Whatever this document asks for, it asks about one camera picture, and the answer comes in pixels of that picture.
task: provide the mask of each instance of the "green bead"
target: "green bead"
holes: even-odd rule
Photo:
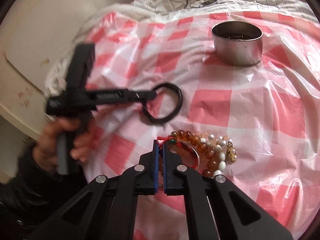
[[[169,143],[170,145],[176,145],[177,140],[174,139],[174,138],[171,138],[171,139],[168,140],[168,143]]]

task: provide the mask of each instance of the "black sleeve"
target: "black sleeve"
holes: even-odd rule
[[[0,216],[13,220],[23,237],[87,184],[82,168],[67,176],[42,170],[32,158],[32,149],[19,160],[17,176],[0,184]]]

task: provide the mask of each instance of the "pink checkered plastic sheet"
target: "pink checkered plastic sheet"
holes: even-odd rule
[[[253,67],[220,62],[211,27],[227,20],[263,31],[263,59]],[[179,86],[184,104],[169,123],[154,126],[141,105],[101,106],[96,143],[85,167],[88,180],[120,175],[151,151],[157,136],[174,130],[229,135],[238,160],[223,174],[298,239],[320,208],[320,28],[276,13],[199,15],[167,23],[136,22],[108,13],[86,41],[96,44],[88,89],[149,90]],[[160,93],[149,104],[154,116],[175,102]],[[182,196],[138,201],[135,239],[187,239]]]

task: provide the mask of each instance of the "metal screw cap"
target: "metal screw cap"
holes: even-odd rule
[[[141,164],[138,164],[134,167],[135,171],[143,171],[144,170],[144,166]]]
[[[106,176],[100,175],[96,178],[96,182],[98,183],[104,183],[107,180]]]
[[[184,171],[187,170],[187,166],[183,165],[183,164],[180,164],[180,165],[178,165],[177,170],[184,172]]]
[[[218,175],[215,177],[215,179],[218,183],[224,183],[226,181],[226,177],[223,175]]]

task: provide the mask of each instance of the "wall stain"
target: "wall stain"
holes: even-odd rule
[[[50,63],[50,60],[48,58],[46,58],[45,60],[40,62],[40,68],[42,68],[44,65],[48,65],[49,63]]]
[[[28,108],[30,105],[30,97],[33,95],[33,89],[26,87],[24,91],[18,93],[19,104],[25,108]]]

